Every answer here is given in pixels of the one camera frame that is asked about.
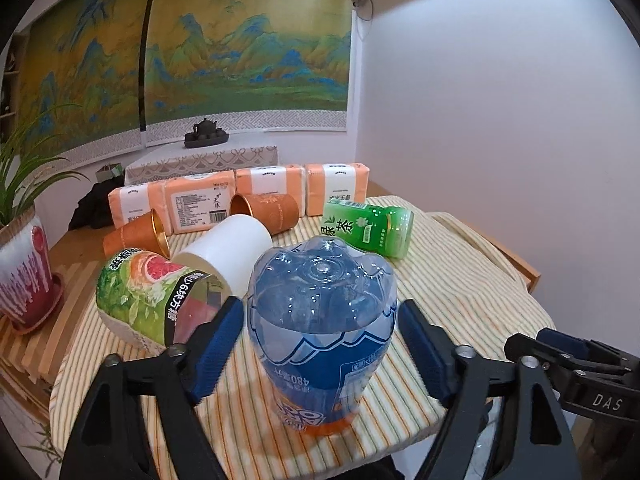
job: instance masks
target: plastic water bottle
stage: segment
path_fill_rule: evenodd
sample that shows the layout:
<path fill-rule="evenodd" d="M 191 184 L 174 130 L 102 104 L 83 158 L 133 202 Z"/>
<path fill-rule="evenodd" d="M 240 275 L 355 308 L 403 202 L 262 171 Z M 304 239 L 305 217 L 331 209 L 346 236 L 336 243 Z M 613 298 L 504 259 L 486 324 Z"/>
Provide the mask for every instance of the plastic water bottle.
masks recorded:
<path fill-rule="evenodd" d="M 247 303 L 284 424 L 316 435 L 347 427 L 396 323 L 386 260 L 335 237 L 273 248 L 255 265 Z"/>

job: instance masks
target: metal bolt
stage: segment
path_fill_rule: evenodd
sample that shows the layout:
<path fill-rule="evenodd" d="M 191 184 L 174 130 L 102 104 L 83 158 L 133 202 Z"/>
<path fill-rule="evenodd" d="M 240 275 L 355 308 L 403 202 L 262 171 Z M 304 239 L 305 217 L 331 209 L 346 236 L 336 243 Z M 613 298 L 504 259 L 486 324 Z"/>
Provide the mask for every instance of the metal bolt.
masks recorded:
<path fill-rule="evenodd" d="M 169 348 L 166 349 L 166 353 L 169 357 L 178 357 L 181 356 L 182 354 L 184 354 L 187 351 L 187 347 L 183 344 L 175 344 L 175 345 L 171 345 L 169 346 Z"/>
<path fill-rule="evenodd" d="M 120 364 L 121 362 L 122 360 L 120 359 L 120 356 L 118 354 L 109 354 L 104 358 L 102 364 L 104 364 L 105 366 L 115 366 Z"/>
<path fill-rule="evenodd" d="M 540 366 L 540 361 L 533 357 L 533 355 L 523 355 L 520 358 L 520 362 L 527 368 L 538 368 Z"/>
<path fill-rule="evenodd" d="M 466 357 L 467 359 L 476 357 L 476 351 L 469 345 L 456 346 L 456 354 L 460 357 Z"/>

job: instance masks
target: blue bottle label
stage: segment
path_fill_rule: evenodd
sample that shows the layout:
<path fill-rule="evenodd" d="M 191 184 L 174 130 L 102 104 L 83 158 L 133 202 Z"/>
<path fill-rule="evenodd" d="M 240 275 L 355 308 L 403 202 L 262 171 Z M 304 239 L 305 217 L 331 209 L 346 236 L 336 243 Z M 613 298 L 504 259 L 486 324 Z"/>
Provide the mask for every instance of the blue bottle label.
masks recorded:
<path fill-rule="evenodd" d="M 271 324 L 250 302 L 250 336 L 279 393 L 276 406 L 283 422 L 303 430 L 353 413 L 385 355 L 395 324 L 393 303 L 363 329 L 300 333 Z"/>

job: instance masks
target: blue gripper pad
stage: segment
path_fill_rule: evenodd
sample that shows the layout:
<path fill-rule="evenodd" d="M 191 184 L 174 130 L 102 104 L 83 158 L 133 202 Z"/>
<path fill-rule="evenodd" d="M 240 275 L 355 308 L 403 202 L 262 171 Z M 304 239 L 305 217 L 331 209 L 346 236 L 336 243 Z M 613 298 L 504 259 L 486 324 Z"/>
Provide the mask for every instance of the blue gripper pad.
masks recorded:
<path fill-rule="evenodd" d="M 242 301 L 229 297 L 216 317 L 197 327 L 187 342 L 188 379 L 183 387 L 194 405 L 213 393 L 243 326 Z"/>
<path fill-rule="evenodd" d="M 398 327 L 429 395 L 448 404 L 460 385 L 453 341 L 442 327 L 429 324 L 414 300 L 398 308 Z"/>
<path fill-rule="evenodd" d="M 536 341 L 553 346 L 558 350 L 571 354 L 576 359 L 589 360 L 589 347 L 582 339 L 573 337 L 557 330 L 543 328 L 536 336 Z"/>

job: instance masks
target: decorative border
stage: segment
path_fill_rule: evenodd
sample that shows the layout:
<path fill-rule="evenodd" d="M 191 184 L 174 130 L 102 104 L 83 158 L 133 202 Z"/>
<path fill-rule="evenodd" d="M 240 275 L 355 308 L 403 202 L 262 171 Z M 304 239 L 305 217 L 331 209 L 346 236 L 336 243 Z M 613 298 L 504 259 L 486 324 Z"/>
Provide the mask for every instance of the decorative border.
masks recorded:
<path fill-rule="evenodd" d="M 206 116 L 217 121 L 229 133 L 243 130 L 346 130 L 347 112 L 332 110 L 256 110 L 254 112 L 229 112 Z M 187 117 L 146 126 L 146 145 L 157 146 L 182 140 L 184 134 L 193 131 L 202 116 Z"/>
<path fill-rule="evenodd" d="M 67 158 L 68 162 L 60 160 L 55 164 L 54 169 L 55 171 L 72 170 L 105 158 L 135 152 L 144 147 L 140 130 L 127 130 L 126 132 L 92 140 L 82 146 L 68 150 L 68 152 L 61 153 L 60 156 Z"/>
<path fill-rule="evenodd" d="M 212 121 L 218 121 L 228 133 L 247 130 L 264 131 L 346 131 L 347 112 L 334 110 L 257 110 L 254 112 L 229 112 L 208 115 Z M 98 162 L 105 158 L 142 150 L 148 146 L 157 146 L 182 140 L 193 125 L 202 120 L 201 116 L 187 117 L 173 121 L 149 124 L 146 132 L 139 129 L 127 130 L 119 134 L 92 140 L 82 146 L 61 153 L 68 162 L 58 161 L 54 171 L 72 170 Z"/>

